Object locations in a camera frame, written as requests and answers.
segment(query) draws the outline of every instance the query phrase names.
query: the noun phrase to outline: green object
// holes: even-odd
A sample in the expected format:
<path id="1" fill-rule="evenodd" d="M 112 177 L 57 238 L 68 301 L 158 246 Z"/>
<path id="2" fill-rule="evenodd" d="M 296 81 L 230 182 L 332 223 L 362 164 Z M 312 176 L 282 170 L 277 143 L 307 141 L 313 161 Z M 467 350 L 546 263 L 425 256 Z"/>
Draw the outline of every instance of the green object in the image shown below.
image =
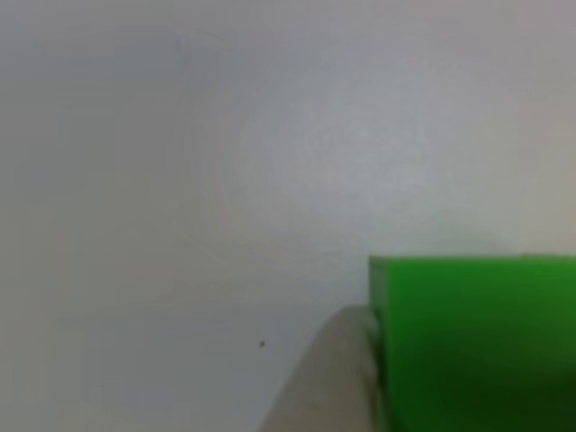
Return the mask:
<path id="1" fill-rule="evenodd" d="M 370 273 L 394 431 L 576 431 L 575 259 L 376 257 Z"/>

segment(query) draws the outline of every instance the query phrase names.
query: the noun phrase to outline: green block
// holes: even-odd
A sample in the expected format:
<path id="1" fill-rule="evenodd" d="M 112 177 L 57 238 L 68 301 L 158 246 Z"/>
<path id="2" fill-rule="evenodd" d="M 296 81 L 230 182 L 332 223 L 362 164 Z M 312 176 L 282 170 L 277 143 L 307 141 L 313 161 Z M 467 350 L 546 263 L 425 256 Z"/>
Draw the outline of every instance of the green block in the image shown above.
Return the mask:
<path id="1" fill-rule="evenodd" d="M 395 430 L 576 431 L 575 259 L 372 258 L 370 273 Z"/>

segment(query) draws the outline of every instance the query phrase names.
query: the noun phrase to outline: white background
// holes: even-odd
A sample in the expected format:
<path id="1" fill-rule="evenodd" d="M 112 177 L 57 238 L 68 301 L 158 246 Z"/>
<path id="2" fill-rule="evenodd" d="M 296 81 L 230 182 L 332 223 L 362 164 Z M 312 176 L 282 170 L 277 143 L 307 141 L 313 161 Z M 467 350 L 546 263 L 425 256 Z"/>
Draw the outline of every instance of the white background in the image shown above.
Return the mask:
<path id="1" fill-rule="evenodd" d="M 251 432 L 369 254 L 573 253 L 574 12 L 2 4 L 2 427 Z"/>

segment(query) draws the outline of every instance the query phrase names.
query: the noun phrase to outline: white surface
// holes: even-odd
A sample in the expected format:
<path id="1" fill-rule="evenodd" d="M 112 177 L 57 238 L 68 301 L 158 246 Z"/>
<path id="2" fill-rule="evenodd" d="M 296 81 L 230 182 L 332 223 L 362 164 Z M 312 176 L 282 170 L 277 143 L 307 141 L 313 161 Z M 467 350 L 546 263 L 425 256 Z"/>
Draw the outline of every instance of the white surface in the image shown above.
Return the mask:
<path id="1" fill-rule="evenodd" d="M 251 432 L 369 253 L 576 248 L 569 2 L 0 7 L 6 429 Z"/>

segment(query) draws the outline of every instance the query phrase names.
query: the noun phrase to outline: white wall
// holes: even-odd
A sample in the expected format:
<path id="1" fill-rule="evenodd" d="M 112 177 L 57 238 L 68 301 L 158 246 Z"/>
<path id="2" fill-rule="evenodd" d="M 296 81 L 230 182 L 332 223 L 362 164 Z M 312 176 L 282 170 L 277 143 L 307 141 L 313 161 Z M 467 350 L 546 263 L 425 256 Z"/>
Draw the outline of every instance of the white wall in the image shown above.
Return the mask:
<path id="1" fill-rule="evenodd" d="M 368 254 L 574 251 L 569 4 L 215 4 L 2 54 L 11 430 L 251 432 Z"/>

